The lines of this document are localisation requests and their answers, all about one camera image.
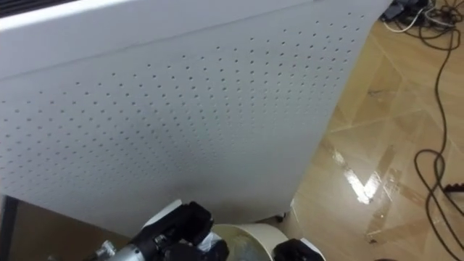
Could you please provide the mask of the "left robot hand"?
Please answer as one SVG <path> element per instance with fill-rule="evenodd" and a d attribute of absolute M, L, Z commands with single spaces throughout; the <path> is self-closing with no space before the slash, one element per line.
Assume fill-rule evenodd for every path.
<path fill-rule="evenodd" d="M 143 260 L 226 261 L 228 245 L 213 225 L 203 206 L 177 199 L 149 218 L 129 244 Z"/>

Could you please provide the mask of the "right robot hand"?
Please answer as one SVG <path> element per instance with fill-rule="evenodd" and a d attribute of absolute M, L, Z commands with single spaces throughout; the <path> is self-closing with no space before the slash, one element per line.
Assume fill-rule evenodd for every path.
<path fill-rule="evenodd" d="M 273 261 L 326 261 L 322 252 L 306 238 L 289 239 L 275 246 Z"/>

